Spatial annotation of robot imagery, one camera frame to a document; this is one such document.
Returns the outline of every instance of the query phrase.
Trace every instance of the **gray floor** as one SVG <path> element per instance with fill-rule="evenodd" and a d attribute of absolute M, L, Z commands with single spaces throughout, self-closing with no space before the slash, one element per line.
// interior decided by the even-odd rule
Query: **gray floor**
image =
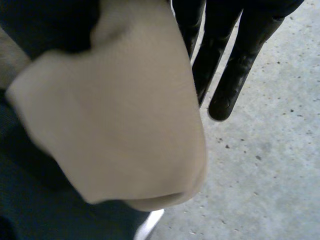
<path fill-rule="evenodd" d="M 206 108 L 231 44 L 201 109 L 206 183 L 166 209 L 152 240 L 319 240 L 320 1 L 306 0 L 264 45 L 219 123 Z"/>

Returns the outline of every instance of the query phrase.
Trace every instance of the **speckled concrete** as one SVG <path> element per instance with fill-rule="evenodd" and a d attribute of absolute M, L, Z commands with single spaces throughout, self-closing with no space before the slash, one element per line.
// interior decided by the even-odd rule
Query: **speckled concrete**
<path fill-rule="evenodd" d="M 231 44 L 201 109 L 206 184 L 166 209 L 152 240 L 318 240 L 320 1 L 304 2 L 264 45 L 231 117 L 219 123 L 206 108 Z"/>

